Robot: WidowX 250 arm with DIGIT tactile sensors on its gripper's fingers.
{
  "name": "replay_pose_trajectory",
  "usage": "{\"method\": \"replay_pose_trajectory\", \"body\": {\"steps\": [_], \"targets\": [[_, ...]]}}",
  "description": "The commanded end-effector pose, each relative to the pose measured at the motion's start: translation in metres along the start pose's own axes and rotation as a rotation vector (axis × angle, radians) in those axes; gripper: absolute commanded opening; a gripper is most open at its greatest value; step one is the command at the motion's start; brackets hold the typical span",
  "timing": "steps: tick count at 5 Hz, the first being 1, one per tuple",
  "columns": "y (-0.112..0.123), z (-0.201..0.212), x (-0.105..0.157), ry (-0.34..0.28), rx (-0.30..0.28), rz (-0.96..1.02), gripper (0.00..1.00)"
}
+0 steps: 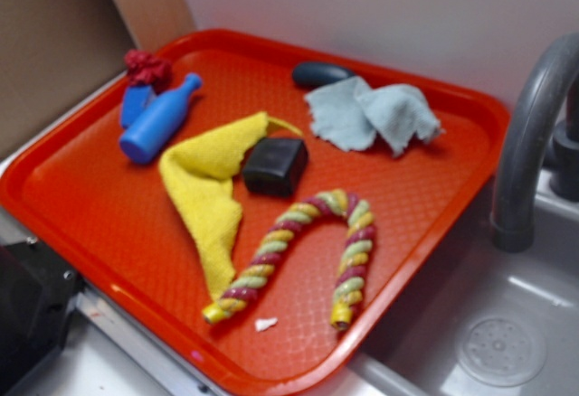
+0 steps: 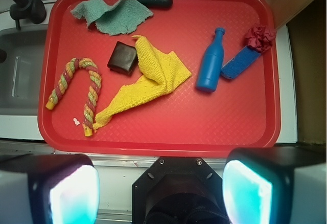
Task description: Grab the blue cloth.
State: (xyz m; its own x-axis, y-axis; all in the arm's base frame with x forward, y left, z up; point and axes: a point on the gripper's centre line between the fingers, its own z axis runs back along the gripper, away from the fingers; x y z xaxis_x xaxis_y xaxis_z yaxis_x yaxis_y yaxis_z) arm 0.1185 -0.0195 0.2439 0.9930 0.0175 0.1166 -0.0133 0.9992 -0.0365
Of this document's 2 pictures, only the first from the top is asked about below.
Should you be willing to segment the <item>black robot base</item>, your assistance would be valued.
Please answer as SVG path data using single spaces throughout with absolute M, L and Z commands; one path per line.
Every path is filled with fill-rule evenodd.
M 1 247 L 1 393 L 11 395 L 67 341 L 81 274 L 45 242 Z

